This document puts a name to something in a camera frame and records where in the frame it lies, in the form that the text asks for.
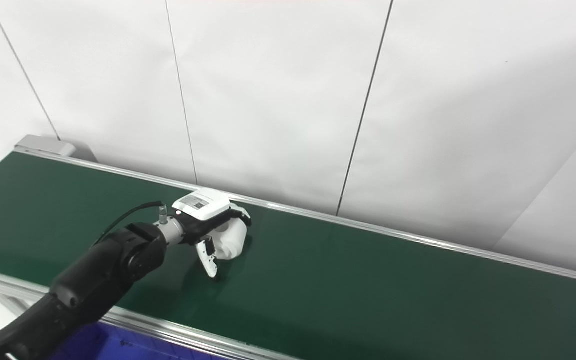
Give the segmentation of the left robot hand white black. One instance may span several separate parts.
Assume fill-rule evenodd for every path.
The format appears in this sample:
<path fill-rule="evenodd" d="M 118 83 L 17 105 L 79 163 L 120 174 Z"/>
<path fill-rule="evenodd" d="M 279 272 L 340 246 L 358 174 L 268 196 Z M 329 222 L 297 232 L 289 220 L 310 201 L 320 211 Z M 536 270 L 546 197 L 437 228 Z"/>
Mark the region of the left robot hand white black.
<path fill-rule="evenodd" d="M 176 200 L 169 215 L 167 243 L 195 248 L 208 277 L 219 281 L 219 261 L 236 259 L 252 227 L 249 212 L 221 191 L 203 187 Z"/>

